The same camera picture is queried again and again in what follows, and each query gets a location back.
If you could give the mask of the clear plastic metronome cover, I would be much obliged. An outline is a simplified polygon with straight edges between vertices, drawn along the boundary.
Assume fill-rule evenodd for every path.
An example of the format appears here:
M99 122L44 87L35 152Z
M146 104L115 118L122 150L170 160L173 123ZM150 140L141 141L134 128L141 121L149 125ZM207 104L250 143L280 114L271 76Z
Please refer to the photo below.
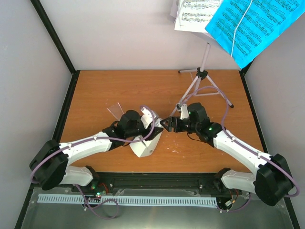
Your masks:
M113 104L112 106L108 107L107 110L115 117L116 120L120 121L124 111L119 102Z

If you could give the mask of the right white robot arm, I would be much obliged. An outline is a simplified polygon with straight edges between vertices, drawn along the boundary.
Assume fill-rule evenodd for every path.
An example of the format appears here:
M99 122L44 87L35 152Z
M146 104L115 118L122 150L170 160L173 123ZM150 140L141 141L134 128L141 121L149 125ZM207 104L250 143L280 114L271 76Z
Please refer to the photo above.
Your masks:
M213 187L220 193L238 189L256 194L269 206L275 206L291 189L291 172L286 159L272 156L241 141L221 124L210 121L201 103L183 104L180 116L160 121L168 132L196 134L199 141L221 150L249 169L248 173L223 168L214 175Z

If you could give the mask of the white metronome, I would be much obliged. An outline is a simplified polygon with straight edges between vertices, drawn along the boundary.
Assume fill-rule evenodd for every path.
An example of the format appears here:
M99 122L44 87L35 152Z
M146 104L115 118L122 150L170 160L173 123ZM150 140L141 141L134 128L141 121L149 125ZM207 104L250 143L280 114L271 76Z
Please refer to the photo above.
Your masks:
M154 123L154 127L162 127L160 124L161 119L157 118ZM156 146L161 138L162 133L158 134L153 140L150 141L140 141L137 143L130 143L129 146L131 150L138 156L138 157L145 157L150 156L153 151L156 149Z

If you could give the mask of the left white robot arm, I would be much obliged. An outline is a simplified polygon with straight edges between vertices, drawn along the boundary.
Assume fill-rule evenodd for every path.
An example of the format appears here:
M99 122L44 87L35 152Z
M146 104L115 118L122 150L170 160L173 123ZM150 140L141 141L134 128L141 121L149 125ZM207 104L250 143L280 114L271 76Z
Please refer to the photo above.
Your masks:
M150 156L163 127L154 111L142 107L141 112L128 110L109 127L87 138L67 143L58 143L55 139L47 141L30 162L32 183L39 184L43 190L69 184L94 192L99 186L98 178L93 176L94 170L89 166L75 167L74 162L124 145L139 158Z

